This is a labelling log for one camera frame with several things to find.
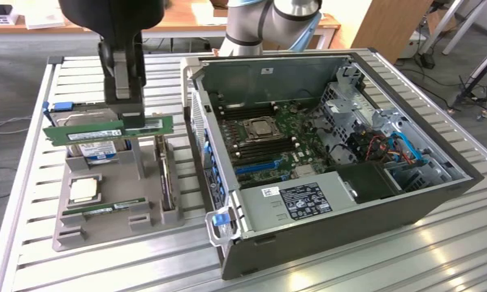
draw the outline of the gray carpet floor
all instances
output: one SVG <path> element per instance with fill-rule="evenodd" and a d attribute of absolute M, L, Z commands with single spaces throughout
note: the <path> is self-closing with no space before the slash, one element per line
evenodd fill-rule
<path fill-rule="evenodd" d="M 458 75 L 466 78 L 483 57 L 487 55 L 487 36 L 470 30 L 460 40 L 455 50 L 448 56 L 440 53 L 447 44 L 448 37 L 438 43 L 435 47 L 434 70 L 427 70 L 426 74 L 436 78 L 446 84 L 459 83 Z M 169 49 L 169 41 L 160 44 L 160 40 L 149 40 L 145 49 L 153 53 L 165 53 Z M 220 40 L 212 40 L 212 46 L 219 47 Z M 96 55 L 96 41 L 57 41 L 57 42 L 26 42 L 26 43 L 0 43 L 0 121 L 12 117 L 29 116 L 34 107 L 40 81 L 42 78 L 44 66 L 49 55 L 87 56 Z M 189 43 L 187 40 L 175 40 L 175 51 L 187 52 Z M 201 41 L 193 42 L 193 52 L 204 51 Z M 399 69 L 412 69 L 419 71 L 415 62 L 407 60 Z M 448 104 L 458 93 L 458 87 L 440 86 L 430 79 L 422 80 L 419 73 L 404 71 L 404 74 L 419 85 L 428 88 L 444 99 Z M 435 102 L 444 108 L 444 103 L 435 97 Z M 487 147 L 487 120 L 476 121 L 475 117 L 480 111 L 475 106 L 464 106 L 462 112 L 455 113 L 454 118 L 470 131 L 475 138 Z M 28 126 L 28 121 L 21 121 L 8 125 L 1 130 L 16 130 Z M 16 168 L 20 161 L 21 149 L 24 146 L 25 133 L 0 135 L 0 167 Z M 12 188 L 14 171 L 0 169 L 0 196 L 6 194 Z M 0 199 L 0 225 L 5 211 L 8 198 Z"/>

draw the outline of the slotted metal surface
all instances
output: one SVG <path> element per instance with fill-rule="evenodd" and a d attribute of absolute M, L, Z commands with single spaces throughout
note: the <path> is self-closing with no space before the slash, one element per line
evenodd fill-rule
<path fill-rule="evenodd" d="M 34 112 L 18 167 L 24 172 L 0 236 L 0 291 L 487 291 L 487 151 L 378 54 L 354 52 L 484 174 L 463 196 L 411 226 L 223 281 L 181 115 L 179 61 L 197 54 L 147 56 L 147 113 L 173 115 L 175 133 L 167 139 L 176 147 L 185 225 L 54 252 L 50 237 L 65 152 L 45 141 L 40 127 L 48 123 Z M 63 65 L 48 66 L 45 75 L 40 100 L 103 100 L 96 57 L 65 58 Z M 388 105 L 374 85 L 366 90 Z"/>

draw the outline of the power supply label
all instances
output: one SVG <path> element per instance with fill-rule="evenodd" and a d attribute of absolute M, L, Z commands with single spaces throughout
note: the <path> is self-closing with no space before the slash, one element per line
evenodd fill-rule
<path fill-rule="evenodd" d="M 316 182 L 279 192 L 294 220 L 312 217 L 332 210 Z"/>

